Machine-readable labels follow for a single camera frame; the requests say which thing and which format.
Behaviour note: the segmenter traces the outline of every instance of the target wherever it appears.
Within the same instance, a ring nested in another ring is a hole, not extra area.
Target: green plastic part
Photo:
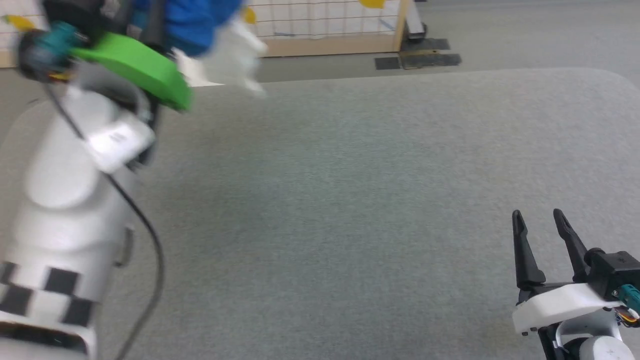
[[[92,48],[74,48],[72,55],[94,61],[156,96],[176,110],[191,106],[191,89],[178,66],[134,38],[105,33]]]

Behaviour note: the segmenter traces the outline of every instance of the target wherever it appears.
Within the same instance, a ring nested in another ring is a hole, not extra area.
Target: gray carpet
[[[13,121],[46,96],[42,85],[21,78],[14,69],[0,69],[0,144],[13,125]]]
[[[542,359],[513,333],[511,212],[549,280],[552,210],[588,247],[640,257],[640,92],[609,72],[505,70],[196,91],[166,114],[141,206],[168,256],[130,359]],[[0,235],[51,114],[0,152]],[[145,303],[139,231],[102,319],[105,359]],[[625,332],[640,354],[637,332]]]

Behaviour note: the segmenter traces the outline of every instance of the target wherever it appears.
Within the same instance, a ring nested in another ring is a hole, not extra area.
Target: black and white checkered pattern
[[[77,272],[49,268],[47,281],[42,289],[32,289],[15,284],[14,275],[19,265],[5,262],[0,273],[0,311],[20,316],[30,316],[38,311],[40,318],[68,325],[86,327],[91,318],[94,302],[75,295],[80,278]]]

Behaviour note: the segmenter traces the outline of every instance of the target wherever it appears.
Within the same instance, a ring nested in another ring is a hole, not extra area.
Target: blue cloth
[[[133,23],[141,28],[146,23],[146,10],[151,1],[136,0]],[[242,0],[166,0],[166,30],[172,47],[188,56],[206,53],[214,44],[215,29],[224,25]]]

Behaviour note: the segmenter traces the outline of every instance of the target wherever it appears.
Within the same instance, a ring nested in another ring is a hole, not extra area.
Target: wooden frame
[[[5,67],[14,67],[13,63],[13,54],[11,51],[2,50],[0,51],[0,68]]]
[[[396,32],[393,35],[353,35],[321,39],[269,39],[266,57],[335,54],[394,53],[400,51],[408,2],[401,0]]]

